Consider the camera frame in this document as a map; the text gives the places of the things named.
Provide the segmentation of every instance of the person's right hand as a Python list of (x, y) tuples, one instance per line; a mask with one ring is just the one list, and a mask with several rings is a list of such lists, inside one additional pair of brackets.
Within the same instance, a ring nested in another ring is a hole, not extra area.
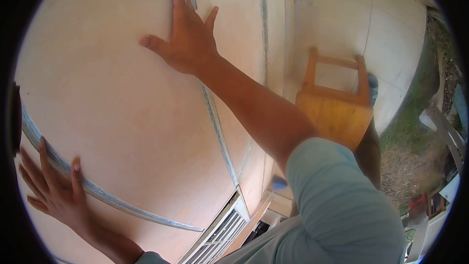
[(171, 43), (146, 35), (140, 39), (140, 45), (156, 52), (177, 71), (197, 75), (198, 69), (220, 57), (213, 37), (218, 7), (214, 7), (203, 23), (190, 0), (173, 0), (173, 5)]

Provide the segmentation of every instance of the person's left hand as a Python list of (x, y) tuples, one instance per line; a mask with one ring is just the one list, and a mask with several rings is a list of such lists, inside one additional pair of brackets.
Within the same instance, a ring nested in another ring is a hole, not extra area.
[(41, 139), (39, 153), (42, 171), (31, 160), (24, 148), (20, 150), (24, 164), (24, 166), (21, 164), (19, 166), (20, 174), (36, 195), (36, 197), (28, 196), (28, 202), (39, 211), (69, 226), (78, 235), (90, 236), (93, 233), (94, 224), (82, 185), (80, 160), (76, 158), (72, 163), (70, 182), (51, 168), (47, 160), (44, 138)]

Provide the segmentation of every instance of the blue shoe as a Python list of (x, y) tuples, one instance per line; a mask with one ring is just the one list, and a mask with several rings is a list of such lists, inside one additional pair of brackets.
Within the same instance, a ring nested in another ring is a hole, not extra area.
[(368, 73), (368, 85), (370, 86), (370, 104), (374, 106), (378, 97), (378, 79), (372, 73)]

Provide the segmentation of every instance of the light blue sleeve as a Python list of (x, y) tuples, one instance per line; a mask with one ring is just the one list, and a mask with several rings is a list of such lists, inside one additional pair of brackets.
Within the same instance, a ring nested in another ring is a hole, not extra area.
[(138, 258), (135, 264), (170, 264), (168, 261), (161, 258), (158, 253), (145, 252), (140, 258)]
[(307, 234), (335, 263), (403, 262), (399, 214), (348, 148), (308, 139), (290, 155), (286, 175)]

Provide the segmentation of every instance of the wooden chair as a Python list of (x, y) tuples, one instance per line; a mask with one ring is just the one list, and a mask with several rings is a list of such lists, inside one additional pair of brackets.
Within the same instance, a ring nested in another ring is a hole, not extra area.
[[(314, 85), (318, 62), (358, 70), (357, 94)], [(373, 116), (363, 56), (357, 55), (356, 62), (351, 62), (320, 56), (317, 48), (312, 48), (303, 87), (296, 94), (295, 105), (311, 119), (320, 137), (355, 151)]]

